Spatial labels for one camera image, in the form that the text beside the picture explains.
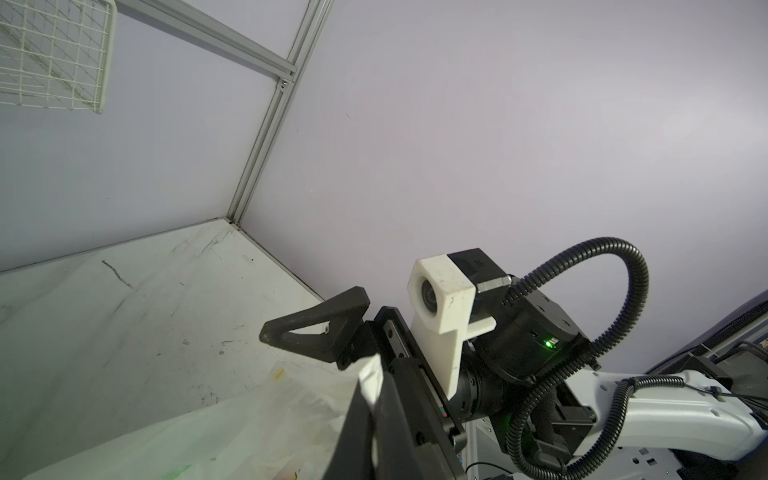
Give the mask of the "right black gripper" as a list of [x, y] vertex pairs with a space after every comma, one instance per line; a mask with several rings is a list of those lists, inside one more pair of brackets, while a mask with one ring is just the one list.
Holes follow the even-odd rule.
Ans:
[[487, 418], [499, 448], [506, 452], [506, 436], [513, 413], [536, 381], [569, 359], [588, 341], [556, 303], [538, 291], [505, 304], [495, 315], [489, 333], [463, 344], [456, 394], [447, 399], [426, 363], [418, 344], [395, 308], [384, 307], [359, 329], [359, 354], [378, 353], [384, 369], [396, 359], [412, 358], [423, 368], [442, 412], [458, 426], [456, 451], [466, 444], [464, 425]]

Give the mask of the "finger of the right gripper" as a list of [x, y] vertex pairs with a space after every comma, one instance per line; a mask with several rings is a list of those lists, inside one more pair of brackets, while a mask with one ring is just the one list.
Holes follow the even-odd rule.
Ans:
[[345, 370], [353, 362], [353, 340], [369, 306], [365, 289], [355, 286], [313, 307], [265, 322], [259, 340]]

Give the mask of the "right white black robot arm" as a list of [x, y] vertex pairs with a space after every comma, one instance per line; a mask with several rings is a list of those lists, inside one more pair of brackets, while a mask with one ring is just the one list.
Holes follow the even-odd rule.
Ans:
[[467, 422], [489, 418], [524, 475], [584, 479], [618, 447], [738, 460], [766, 438], [756, 397], [698, 371], [626, 377], [575, 368], [579, 333], [550, 336], [556, 305], [527, 295], [504, 307], [500, 289], [450, 292], [420, 279], [417, 319], [351, 288], [265, 323], [272, 347], [340, 369], [373, 360], [356, 387], [329, 479], [462, 479]]

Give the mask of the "white lemon print plastic bag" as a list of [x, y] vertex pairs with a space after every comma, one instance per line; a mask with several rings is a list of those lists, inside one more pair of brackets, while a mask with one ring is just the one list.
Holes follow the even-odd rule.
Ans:
[[33, 473], [35, 479], [320, 479], [357, 389], [370, 409], [379, 357], [346, 371], [284, 362], [255, 390], [153, 424]]

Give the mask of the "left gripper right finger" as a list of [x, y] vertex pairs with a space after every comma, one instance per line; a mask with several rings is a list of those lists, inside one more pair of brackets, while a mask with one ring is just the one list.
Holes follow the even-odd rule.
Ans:
[[454, 445], [459, 428], [442, 412], [421, 365], [394, 360], [375, 413], [378, 479], [464, 479]]

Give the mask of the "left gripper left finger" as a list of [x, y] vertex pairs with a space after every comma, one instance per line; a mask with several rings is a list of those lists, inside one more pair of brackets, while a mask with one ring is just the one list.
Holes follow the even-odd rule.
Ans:
[[334, 454], [322, 479], [374, 479], [373, 438], [374, 417], [360, 384], [357, 384]]

